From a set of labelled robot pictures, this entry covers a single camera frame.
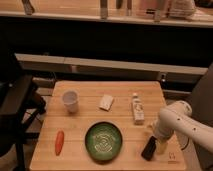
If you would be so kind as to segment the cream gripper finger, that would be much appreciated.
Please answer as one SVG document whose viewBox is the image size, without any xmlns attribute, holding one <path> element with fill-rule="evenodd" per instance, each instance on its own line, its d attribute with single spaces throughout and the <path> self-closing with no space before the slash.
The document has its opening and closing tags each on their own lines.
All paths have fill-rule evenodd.
<svg viewBox="0 0 213 171">
<path fill-rule="evenodd" d="M 167 145 L 168 145 L 168 143 L 166 141 L 157 140 L 156 141 L 156 153 L 158 155 L 163 154 L 167 148 Z"/>
</svg>

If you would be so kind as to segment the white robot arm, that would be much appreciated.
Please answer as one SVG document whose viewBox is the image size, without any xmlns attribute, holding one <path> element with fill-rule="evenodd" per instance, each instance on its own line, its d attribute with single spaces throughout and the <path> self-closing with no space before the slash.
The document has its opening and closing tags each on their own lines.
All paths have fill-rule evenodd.
<svg viewBox="0 0 213 171">
<path fill-rule="evenodd" d="M 165 142 L 177 131 L 213 153 L 213 127 L 192 119 L 191 114 L 192 108 L 186 101 L 176 101 L 162 107 L 153 123 L 154 137 Z"/>
</svg>

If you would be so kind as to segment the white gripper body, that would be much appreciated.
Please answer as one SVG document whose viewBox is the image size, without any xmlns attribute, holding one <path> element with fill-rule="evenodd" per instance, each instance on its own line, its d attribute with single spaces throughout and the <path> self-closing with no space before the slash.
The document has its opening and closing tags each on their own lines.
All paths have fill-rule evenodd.
<svg viewBox="0 0 213 171">
<path fill-rule="evenodd" d="M 174 130 L 160 120 L 154 121 L 152 123 L 152 128 L 154 137 L 162 142 L 168 141 L 174 134 Z"/>
</svg>

